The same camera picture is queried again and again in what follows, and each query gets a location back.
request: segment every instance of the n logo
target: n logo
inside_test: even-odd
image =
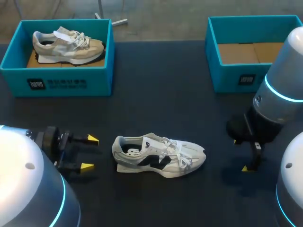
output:
[[[152,168],[156,169],[164,169],[164,167],[171,162],[171,158],[169,156],[165,156],[159,163],[160,156],[159,155],[149,155],[145,159],[142,160],[138,164],[138,166],[147,166],[151,165]]]

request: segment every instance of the shoe toe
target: shoe toe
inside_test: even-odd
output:
[[[201,165],[206,159],[204,148],[195,143],[182,142],[182,151],[192,156],[193,167]]]
[[[103,42],[97,39],[92,39],[89,42],[90,47],[95,47],[98,53],[102,53],[104,51]]]

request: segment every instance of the white sneaker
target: white sneaker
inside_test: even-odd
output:
[[[140,137],[118,136],[113,156],[120,173],[154,171],[178,177],[198,169],[205,161],[204,148],[190,142],[169,140],[149,133]]]
[[[105,48],[102,41],[64,27],[51,34],[34,32],[33,46],[39,55],[39,63],[69,62],[74,65],[96,60]]]

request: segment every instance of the teal shoe box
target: teal shoe box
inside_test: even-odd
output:
[[[106,43],[104,67],[27,68],[33,50],[33,33],[52,33],[60,26]],[[0,70],[15,97],[109,96],[114,55],[109,19],[23,20],[9,44]]]
[[[223,64],[218,44],[284,43],[299,26],[303,24],[295,15],[209,17],[205,52],[215,92],[256,92],[271,66]]]

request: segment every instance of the shoelace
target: shoelace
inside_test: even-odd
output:
[[[74,36],[76,36],[76,38],[74,41],[69,42],[68,44],[76,44],[76,47],[74,49],[76,49],[78,47],[88,47],[89,46],[90,37],[85,36],[83,32],[81,32],[81,33],[77,32],[77,31],[71,31],[71,32],[73,32],[75,34]]]
[[[184,169],[186,166],[191,165],[191,161],[189,161],[189,159],[192,159],[192,156],[190,154],[182,151],[182,144],[180,142],[175,141],[175,140],[170,140],[166,137],[163,137],[163,138],[167,139],[168,142],[166,140],[163,140],[162,143],[164,143],[164,145],[167,148],[170,145],[173,145],[175,147],[174,151],[176,153],[174,154],[174,152],[167,151],[168,153],[162,152],[162,154],[169,155],[169,156],[177,155],[177,158],[178,158],[178,161],[179,161],[179,167],[182,168],[182,169]]]

